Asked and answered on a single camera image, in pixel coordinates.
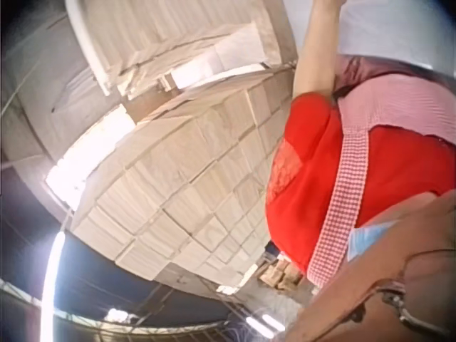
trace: stack of wooden boards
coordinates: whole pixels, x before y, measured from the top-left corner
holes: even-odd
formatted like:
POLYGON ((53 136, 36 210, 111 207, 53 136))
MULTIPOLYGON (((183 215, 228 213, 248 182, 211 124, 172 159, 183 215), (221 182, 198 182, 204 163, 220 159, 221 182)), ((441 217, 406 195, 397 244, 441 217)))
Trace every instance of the stack of wooden boards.
POLYGON ((80 1, 104 86, 129 98, 211 49, 226 70, 297 56, 281 0, 80 1))
POLYGON ((71 231, 154 279, 168 263, 236 286, 269 241, 269 172, 293 71, 204 85, 151 113, 88 178, 71 231))

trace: checkered apron strap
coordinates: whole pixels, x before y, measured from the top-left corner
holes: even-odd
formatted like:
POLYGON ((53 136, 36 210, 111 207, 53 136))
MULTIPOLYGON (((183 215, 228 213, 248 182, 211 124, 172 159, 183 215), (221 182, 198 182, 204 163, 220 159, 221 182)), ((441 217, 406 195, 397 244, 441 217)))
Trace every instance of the checkered apron strap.
POLYGON ((368 169, 368 129, 344 135, 336 183, 307 278, 323 285, 338 271, 358 218, 368 169))

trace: tube light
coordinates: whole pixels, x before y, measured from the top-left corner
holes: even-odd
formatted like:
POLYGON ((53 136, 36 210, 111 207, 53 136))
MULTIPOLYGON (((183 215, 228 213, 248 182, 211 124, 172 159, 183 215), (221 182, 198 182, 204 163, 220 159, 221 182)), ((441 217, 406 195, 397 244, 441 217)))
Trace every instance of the tube light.
POLYGON ((43 297, 41 298, 40 342, 53 342, 54 294, 56 292, 58 265, 64 244, 65 233, 57 233, 52 244, 46 277, 44 278, 43 297))
POLYGON ((276 329, 277 331, 285 331, 285 326, 278 322, 276 319, 272 318, 270 315, 263 315, 263 321, 268 323, 271 327, 276 329))
POLYGON ((258 331, 261 335, 263 335, 266 338, 273 338, 274 333, 268 329, 266 326, 263 324, 259 323, 255 318, 252 317, 247 317, 245 321, 256 331, 258 331))

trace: concrete floor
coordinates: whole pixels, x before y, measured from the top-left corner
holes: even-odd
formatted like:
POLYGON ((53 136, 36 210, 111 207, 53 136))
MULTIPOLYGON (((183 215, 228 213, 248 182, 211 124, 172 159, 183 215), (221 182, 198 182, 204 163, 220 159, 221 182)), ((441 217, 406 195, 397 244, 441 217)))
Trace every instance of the concrete floor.
MULTIPOLYGON (((302 47, 312 0, 284 0, 302 47)), ((348 0, 339 52, 397 59, 456 77, 456 26, 433 0, 348 0)))

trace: red sleeve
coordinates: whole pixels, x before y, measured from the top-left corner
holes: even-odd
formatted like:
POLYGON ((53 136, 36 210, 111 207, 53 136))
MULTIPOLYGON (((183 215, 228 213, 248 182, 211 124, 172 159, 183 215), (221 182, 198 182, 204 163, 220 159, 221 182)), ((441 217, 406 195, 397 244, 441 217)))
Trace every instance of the red sleeve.
POLYGON ((328 127, 331 104, 320 94, 307 93, 291 103, 284 139, 293 146, 301 160, 311 157, 328 127))

